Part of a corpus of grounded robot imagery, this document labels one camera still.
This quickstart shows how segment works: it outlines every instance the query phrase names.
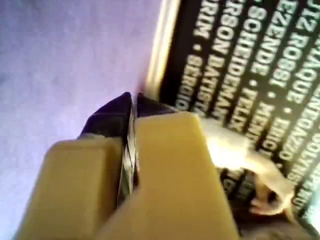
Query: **purple surface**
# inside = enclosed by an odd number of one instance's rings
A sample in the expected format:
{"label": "purple surface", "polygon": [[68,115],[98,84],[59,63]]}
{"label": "purple surface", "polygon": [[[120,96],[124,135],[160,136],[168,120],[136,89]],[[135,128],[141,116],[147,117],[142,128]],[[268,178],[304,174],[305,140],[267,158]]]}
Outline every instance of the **purple surface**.
{"label": "purple surface", "polygon": [[146,76],[160,0],[0,0],[0,239],[46,150]]}

